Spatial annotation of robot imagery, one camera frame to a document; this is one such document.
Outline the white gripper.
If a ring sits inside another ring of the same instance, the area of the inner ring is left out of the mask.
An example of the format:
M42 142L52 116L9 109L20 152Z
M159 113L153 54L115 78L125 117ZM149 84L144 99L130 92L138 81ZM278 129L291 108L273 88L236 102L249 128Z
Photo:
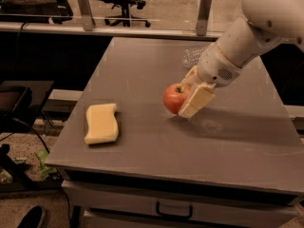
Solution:
M216 43L210 44L199 57L198 64L193 66L181 81L191 88L178 115L191 118L197 114L214 99L213 84L217 87L228 86L241 74L241 71L241 68L234 66L226 58Z

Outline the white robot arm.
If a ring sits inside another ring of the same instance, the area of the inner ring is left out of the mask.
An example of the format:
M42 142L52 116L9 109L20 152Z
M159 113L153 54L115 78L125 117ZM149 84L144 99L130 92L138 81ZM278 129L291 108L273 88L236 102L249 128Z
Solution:
M304 0L242 0L242 15L200 55L182 82L190 86L179 115L190 118L254 58L289 42L304 45Z

